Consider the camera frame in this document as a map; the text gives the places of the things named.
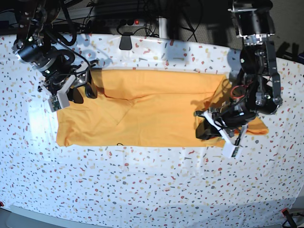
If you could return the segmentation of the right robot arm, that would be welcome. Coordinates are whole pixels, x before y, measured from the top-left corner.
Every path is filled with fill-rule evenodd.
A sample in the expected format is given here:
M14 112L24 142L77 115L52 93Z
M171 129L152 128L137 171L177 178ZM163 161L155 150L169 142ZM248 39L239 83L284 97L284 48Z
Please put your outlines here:
M52 112L69 107L70 102L84 102L78 88L84 87L88 98L97 98L91 68L98 60L88 61L71 49L76 43L76 29L62 0L26 0L21 11L13 52L22 63L29 63L43 77L39 92L48 95ZM53 29L53 21L63 11L72 39Z

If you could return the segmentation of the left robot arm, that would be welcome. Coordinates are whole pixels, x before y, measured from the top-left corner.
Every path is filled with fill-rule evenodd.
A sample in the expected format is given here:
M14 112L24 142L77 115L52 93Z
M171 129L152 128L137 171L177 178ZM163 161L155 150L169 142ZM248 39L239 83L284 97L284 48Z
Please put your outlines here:
M248 125L258 114L275 114L282 105L276 50L269 39L275 34L269 13L272 7L269 0L233 1L229 11L238 29L237 36L243 40L241 69L234 88L242 89L243 94L230 94L220 108L210 107L194 113L204 119L196 129L196 138L221 137L225 141L222 154L228 158L240 156Z

